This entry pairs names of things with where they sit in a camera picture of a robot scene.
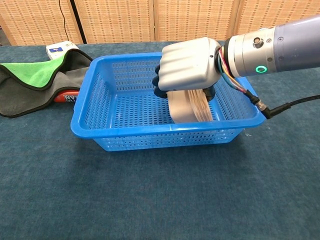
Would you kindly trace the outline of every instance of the table surface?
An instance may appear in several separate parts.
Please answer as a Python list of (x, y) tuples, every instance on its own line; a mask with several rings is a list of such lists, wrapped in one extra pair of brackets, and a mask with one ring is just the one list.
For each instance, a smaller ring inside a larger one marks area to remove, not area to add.
[[(169, 42), (79, 45), (93, 58)], [(0, 63), (44, 46), (0, 47)], [(248, 77), (270, 107), (320, 93), (320, 69)], [(0, 239), (319, 239), (320, 102), (229, 144), (106, 152), (70, 130), (73, 103), (0, 117)]]

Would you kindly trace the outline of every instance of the green led ring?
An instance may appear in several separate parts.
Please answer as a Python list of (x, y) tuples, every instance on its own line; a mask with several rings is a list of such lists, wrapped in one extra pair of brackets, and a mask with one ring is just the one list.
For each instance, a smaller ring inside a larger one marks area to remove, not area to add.
[(263, 73), (265, 73), (267, 70), (268, 70), (268, 69), (267, 69), (265, 66), (262, 66), (262, 65), (257, 66), (257, 67), (255, 68), (255, 71), (256, 71), (257, 73), (259, 73), (259, 74), (263, 74)]

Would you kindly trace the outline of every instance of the green microfiber cloth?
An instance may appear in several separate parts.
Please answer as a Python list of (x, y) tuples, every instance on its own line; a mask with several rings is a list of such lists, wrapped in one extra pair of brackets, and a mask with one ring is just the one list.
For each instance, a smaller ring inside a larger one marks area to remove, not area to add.
[(14, 118), (49, 105), (63, 90), (79, 90), (93, 59), (79, 49), (34, 63), (0, 63), (0, 115)]

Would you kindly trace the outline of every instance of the colored wires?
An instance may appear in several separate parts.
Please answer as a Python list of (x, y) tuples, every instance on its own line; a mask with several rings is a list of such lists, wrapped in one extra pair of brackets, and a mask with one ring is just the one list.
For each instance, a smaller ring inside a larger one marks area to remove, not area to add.
[(221, 76), (230, 87), (242, 93), (246, 93), (246, 89), (239, 82), (237, 82), (235, 78), (231, 76), (230, 71), (227, 67), (226, 61), (223, 58), (223, 55), (224, 55), (223, 51), (224, 51), (224, 47), (219, 49), (218, 51), (219, 57), (217, 59), (218, 68), (219, 68), (219, 72), (221, 73)]

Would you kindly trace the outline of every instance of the woven screen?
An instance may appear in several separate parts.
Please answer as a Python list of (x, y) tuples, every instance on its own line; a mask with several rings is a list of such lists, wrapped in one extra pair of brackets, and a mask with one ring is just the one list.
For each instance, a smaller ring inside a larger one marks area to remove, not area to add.
[(235, 34), (274, 27), (320, 13), (320, 0), (243, 0)]
[(225, 40), (236, 0), (155, 0), (155, 37), (185, 41), (200, 37)]
[(88, 44), (154, 41), (152, 0), (75, 0)]
[[(69, 40), (82, 43), (67, 0), (61, 0)], [(1, 0), (0, 26), (14, 46), (50, 45), (67, 40), (59, 0)]]

